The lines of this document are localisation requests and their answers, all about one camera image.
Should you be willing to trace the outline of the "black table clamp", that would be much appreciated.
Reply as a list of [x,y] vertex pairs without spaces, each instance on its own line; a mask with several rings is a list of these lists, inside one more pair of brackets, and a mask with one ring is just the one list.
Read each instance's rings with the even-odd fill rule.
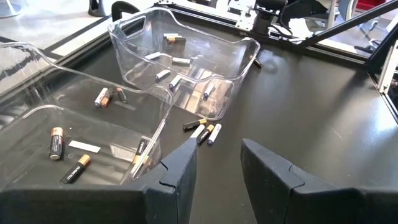
[[122,13],[135,14],[140,10],[132,4],[125,1],[116,1],[111,6],[111,15],[113,22],[122,18]]

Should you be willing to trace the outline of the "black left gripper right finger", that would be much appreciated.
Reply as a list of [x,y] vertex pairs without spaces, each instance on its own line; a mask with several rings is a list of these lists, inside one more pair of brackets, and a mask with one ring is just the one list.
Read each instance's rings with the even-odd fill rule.
[[398,190],[339,188],[251,139],[241,167],[258,224],[398,224]]

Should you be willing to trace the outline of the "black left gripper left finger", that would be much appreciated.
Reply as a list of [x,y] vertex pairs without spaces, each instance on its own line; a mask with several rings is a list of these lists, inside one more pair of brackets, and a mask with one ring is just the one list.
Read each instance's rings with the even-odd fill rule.
[[0,224],[188,224],[197,142],[188,138],[122,185],[21,185],[0,191]]

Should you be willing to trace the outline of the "clear plastic bin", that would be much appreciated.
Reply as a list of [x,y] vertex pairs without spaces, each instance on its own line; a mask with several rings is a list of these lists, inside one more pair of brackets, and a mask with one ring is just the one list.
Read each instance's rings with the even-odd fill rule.
[[[112,91],[109,103],[96,107],[103,88]],[[159,136],[170,109],[171,97],[161,86],[133,90],[58,66],[30,44],[0,44],[0,190],[60,184],[84,154],[91,162],[77,184],[119,185],[138,178],[159,163]],[[63,129],[63,153],[56,161],[49,159],[55,127]],[[133,164],[141,139],[148,144]],[[72,140],[101,149],[70,147]]]
[[[223,117],[260,50],[259,42],[252,38],[232,42],[185,25],[176,12],[164,7],[112,22],[108,32],[126,83],[140,90],[162,85],[175,106],[207,120]],[[163,33],[178,33],[187,41],[168,43]],[[154,52],[162,55],[157,60],[144,58]],[[173,64],[172,57],[189,58],[191,64]],[[156,81],[155,74],[162,70],[170,70],[170,75]],[[177,75],[182,79],[170,90],[169,83]],[[204,99],[211,82],[215,87]]]

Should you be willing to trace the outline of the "black stand foot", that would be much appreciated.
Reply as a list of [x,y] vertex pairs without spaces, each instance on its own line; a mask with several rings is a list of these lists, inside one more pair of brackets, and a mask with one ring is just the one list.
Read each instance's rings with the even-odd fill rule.
[[89,15],[94,17],[106,16],[103,0],[88,0],[88,1],[89,1],[89,8],[88,8]]

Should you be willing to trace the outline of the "white rectangular label sticker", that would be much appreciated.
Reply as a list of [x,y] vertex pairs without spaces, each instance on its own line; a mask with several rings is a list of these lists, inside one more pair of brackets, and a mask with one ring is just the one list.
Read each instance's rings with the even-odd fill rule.
[[79,142],[79,141],[75,141],[75,140],[72,140],[68,145],[70,147],[75,147],[78,149],[82,149],[82,150],[94,152],[94,153],[98,153],[101,149],[99,146],[94,146],[91,144],[87,144],[87,143],[83,143],[83,142]]

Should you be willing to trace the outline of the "black frame strut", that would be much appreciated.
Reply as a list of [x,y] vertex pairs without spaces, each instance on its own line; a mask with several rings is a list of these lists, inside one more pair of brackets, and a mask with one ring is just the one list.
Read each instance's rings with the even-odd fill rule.
[[379,73],[381,71],[384,62],[390,48],[398,40],[398,23],[388,33],[385,39],[380,43],[377,49],[369,56],[365,63],[365,67],[370,73]]
[[397,8],[398,8],[398,0],[385,2],[377,7],[374,7],[371,10],[368,10],[360,14],[359,16],[354,17],[353,19],[349,19],[341,24],[338,24],[337,26],[334,26],[330,29],[327,29],[324,32],[321,32],[320,34],[311,36],[303,40],[301,43],[299,43],[299,45],[303,47],[313,46],[319,41],[328,39],[329,37],[342,33],[350,28],[353,28],[354,26],[358,26],[364,22],[367,22],[371,19],[374,19],[375,17],[381,16],[382,14],[385,14]]

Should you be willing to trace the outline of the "aluminium frame rail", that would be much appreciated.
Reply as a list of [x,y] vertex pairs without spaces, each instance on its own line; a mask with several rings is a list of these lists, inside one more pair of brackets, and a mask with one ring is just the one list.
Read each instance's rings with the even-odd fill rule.
[[391,46],[382,66],[381,75],[377,84],[378,92],[387,95],[398,65],[398,40]]

